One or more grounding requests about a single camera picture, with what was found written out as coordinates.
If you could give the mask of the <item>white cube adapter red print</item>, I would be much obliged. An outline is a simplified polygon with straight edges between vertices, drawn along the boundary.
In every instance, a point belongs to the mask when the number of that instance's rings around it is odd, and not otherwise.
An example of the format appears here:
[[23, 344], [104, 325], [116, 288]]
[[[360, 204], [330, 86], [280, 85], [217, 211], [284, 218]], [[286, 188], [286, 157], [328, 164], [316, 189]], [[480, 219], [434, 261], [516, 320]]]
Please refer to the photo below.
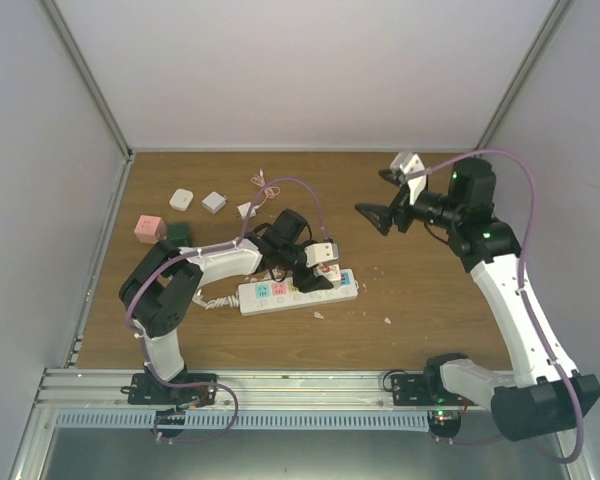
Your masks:
[[336, 285], [341, 282], [341, 271], [338, 264], [326, 265], [320, 263], [315, 267], [315, 273]]

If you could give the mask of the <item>white power strip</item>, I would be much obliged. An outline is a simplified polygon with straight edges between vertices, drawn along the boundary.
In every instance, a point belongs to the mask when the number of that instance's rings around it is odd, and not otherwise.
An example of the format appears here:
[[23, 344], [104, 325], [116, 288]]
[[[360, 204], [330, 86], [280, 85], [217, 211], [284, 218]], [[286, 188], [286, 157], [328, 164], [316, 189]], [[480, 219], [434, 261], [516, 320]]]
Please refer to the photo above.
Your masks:
[[302, 293], [296, 289], [291, 279], [286, 279], [280, 283], [266, 280], [241, 284], [237, 293], [240, 313], [252, 316], [351, 301], [358, 297], [358, 289], [353, 271], [343, 269], [340, 284], [333, 289]]

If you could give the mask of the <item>white usb charger plug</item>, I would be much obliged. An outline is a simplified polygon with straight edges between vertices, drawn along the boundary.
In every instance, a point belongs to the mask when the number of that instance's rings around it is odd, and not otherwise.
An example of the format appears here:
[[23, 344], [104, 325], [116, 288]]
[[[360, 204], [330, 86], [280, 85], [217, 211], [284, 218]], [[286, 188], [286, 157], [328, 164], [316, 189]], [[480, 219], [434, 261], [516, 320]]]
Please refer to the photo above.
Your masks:
[[237, 212], [242, 220], [250, 219], [255, 217], [259, 206], [254, 205], [252, 202], [245, 202], [237, 207]]

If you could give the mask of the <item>white plug adapter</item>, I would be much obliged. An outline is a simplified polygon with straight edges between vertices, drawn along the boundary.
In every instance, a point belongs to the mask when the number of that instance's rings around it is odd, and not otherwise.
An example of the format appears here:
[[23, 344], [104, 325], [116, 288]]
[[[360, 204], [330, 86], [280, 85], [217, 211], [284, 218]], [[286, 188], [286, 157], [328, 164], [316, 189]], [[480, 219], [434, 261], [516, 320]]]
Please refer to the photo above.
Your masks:
[[211, 214], [216, 214], [226, 206], [226, 202], [227, 199], [225, 196], [212, 191], [202, 200], [202, 206]]

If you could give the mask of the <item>green dragon cube adapter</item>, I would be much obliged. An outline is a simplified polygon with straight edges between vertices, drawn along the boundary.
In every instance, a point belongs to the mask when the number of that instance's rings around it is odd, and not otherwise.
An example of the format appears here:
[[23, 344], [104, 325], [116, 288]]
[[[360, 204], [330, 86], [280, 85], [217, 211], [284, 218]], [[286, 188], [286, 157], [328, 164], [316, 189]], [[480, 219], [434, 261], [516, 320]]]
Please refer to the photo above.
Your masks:
[[189, 225], [186, 222], [168, 224], [167, 240], [176, 247], [191, 247], [192, 235]]

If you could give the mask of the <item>white rounded square adapter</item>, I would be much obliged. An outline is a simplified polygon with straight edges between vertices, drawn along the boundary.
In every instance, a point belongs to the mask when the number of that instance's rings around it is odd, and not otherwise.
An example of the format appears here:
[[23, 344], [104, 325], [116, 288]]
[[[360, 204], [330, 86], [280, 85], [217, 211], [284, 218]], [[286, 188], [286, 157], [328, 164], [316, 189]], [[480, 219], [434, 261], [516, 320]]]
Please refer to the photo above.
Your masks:
[[176, 211], [186, 211], [194, 199], [194, 193], [187, 189], [176, 189], [169, 199], [169, 206]]

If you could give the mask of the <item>pink cube socket adapter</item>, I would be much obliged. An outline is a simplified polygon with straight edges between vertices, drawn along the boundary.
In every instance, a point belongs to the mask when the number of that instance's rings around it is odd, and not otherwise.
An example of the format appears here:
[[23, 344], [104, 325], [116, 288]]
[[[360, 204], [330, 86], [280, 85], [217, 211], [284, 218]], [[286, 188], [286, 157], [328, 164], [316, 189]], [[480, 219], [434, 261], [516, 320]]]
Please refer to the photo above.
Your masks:
[[167, 226], [159, 216], [140, 215], [134, 235], [141, 243], [153, 245], [167, 238]]

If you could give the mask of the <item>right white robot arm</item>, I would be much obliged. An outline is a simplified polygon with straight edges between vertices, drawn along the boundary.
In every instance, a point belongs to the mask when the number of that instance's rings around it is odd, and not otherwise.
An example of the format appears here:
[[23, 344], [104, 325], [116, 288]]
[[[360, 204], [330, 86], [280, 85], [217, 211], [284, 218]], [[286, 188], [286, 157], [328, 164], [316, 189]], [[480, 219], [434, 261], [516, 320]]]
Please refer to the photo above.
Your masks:
[[494, 214], [491, 164], [463, 157], [451, 170], [447, 194], [428, 188], [430, 171], [415, 153], [400, 153], [380, 176], [397, 186], [387, 206], [356, 204], [382, 235], [406, 232], [415, 221], [439, 227], [487, 301], [505, 342], [512, 371], [499, 374], [467, 355], [428, 359], [421, 375], [394, 373], [395, 404], [416, 398], [446, 407], [454, 397], [488, 410], [506, 439], [520, 441], [564, 430], [583, 433], [583, 419], [600, 398], [600, 384], [583, 375], [560, 346], [531, 286], [522, 244]]

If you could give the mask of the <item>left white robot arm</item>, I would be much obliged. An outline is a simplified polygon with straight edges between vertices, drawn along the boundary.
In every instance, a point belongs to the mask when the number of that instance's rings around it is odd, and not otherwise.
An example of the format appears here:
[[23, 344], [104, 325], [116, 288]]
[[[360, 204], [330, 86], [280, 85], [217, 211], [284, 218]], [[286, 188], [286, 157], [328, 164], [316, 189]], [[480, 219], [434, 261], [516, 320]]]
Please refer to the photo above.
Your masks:
[[198, 288], [274, 269], [290, 273], [302, 293], [335, 287], [322, 271], [339, 261], [338, 247], [328, 235], [322, 241], [300, 240], [311, 232], [303, 216], [285, 209], [275, 221], [243, 229], [225, 243], [187, 249], [160, 241], [150, 249], [123, 283], [119, 299], [126, 326], [140, 341], [145, 369], [154, 377], [151, 391], [161, 402], [173, 404], [185, 395], [177, 329]]

